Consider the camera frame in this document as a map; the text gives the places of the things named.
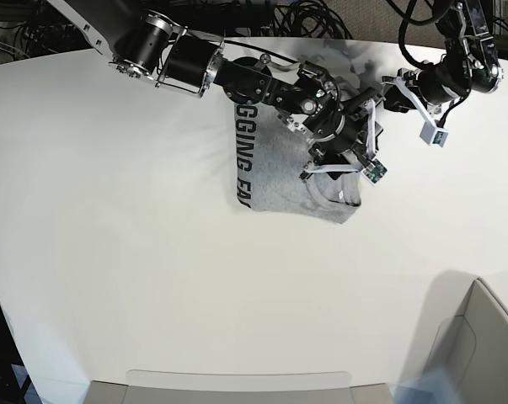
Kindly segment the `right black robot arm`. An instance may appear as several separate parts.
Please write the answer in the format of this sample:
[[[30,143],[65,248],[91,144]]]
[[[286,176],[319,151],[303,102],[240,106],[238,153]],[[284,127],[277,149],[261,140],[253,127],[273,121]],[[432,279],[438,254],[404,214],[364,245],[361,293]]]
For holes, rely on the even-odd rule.
[[[302,179],[361,173],[377,183],[387,169],[377,159],[378,90],[354,89],[309,61],[281,65],[273,53],[229,61],[220,35],[190,29],[134,1],[55,1],[53,6],[107,55],[116,71],[202,96],[221,87],[235,104],[275,108],[286,128],[308,143]]]

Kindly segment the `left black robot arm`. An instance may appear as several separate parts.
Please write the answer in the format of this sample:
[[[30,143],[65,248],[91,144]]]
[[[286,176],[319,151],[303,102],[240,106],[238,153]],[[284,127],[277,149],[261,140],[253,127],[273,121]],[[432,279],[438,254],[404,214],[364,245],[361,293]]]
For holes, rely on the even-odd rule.
[[[398,29],[398,48],[413,67],[399,69],[397,77],[404,88],[418,98],[426,109],[447,106],[438,120],[444,126],[448,115],[465,102],[471,92],[492,93],[502,80],[495,38],[489,32],[484,10],[479,1],[432,1],[431,16],[413,17],[416,1],[408,2],[405,10],[389,1],[388,5],[402,19]],[[425,27],[434,24],[444,36],[445,53],[437,63],[419,61],[406,47],[410,25]]]

